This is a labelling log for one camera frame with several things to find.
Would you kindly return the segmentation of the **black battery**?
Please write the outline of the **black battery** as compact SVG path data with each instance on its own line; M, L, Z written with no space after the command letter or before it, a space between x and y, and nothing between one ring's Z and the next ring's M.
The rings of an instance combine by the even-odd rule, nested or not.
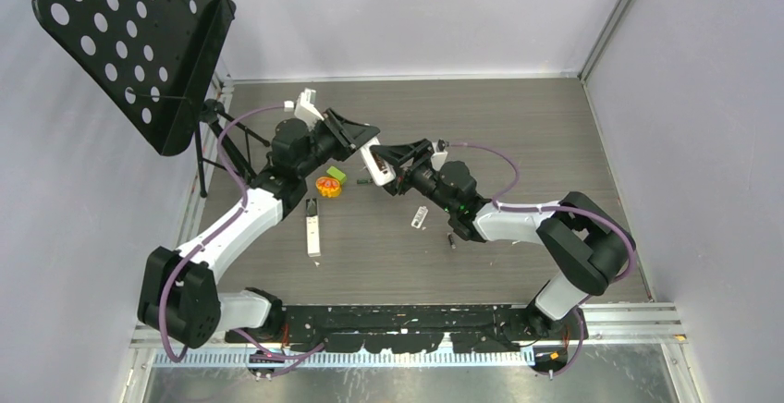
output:
M457 248L457 246L456 246L456 240L455 240L455 238L454 238L454 236L453 236L453 234L452 234L452 233L448 233L448 234L447 234L447 241L448 241L448 243L449 243L449 245L450 245L450 248L451 248L452 250L454 250L454 249L456 249L456 248Z

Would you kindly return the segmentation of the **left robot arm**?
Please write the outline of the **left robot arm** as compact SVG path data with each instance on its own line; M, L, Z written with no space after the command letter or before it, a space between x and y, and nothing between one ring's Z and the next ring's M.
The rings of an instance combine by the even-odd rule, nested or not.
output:
M330 160L345 161L376 144L380 130L333 110L307 122L300 116L276 126L263 169L244 184L240 200L196 238L175 250L156 248L141 285L138 320L164 343L199 348L216 332L249 329L276 340L284 327L279 300L260 289L220 293L228 267L254 240L281 223L304 198L308 176Z

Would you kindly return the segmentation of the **white battery cover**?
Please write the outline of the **white battery cover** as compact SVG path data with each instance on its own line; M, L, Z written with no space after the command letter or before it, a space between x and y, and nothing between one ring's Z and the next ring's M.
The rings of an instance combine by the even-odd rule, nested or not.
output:
M413 216L413 218L412 218L412 220L410 222L410 225L413 228L421 229L422 226L423 226L423 222L424 222L424 220L425 220L427 215L428 215L428 208L426 206L420 206L417 209L417 212L415 213L415 215Z

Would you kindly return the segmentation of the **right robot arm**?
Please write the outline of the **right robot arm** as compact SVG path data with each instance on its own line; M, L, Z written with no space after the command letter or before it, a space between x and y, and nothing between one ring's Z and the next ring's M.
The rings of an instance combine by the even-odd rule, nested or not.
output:
M571 312L636 269L633 237L587 195L572 191L539 204L486 198L468 166L447 159L448 146L442 140L393 146L371 140L361 155L376 185L393 196L419 192L448 214L461 239L519 241L548 251L559 272L522 312L522 327L531 336L553 337Z

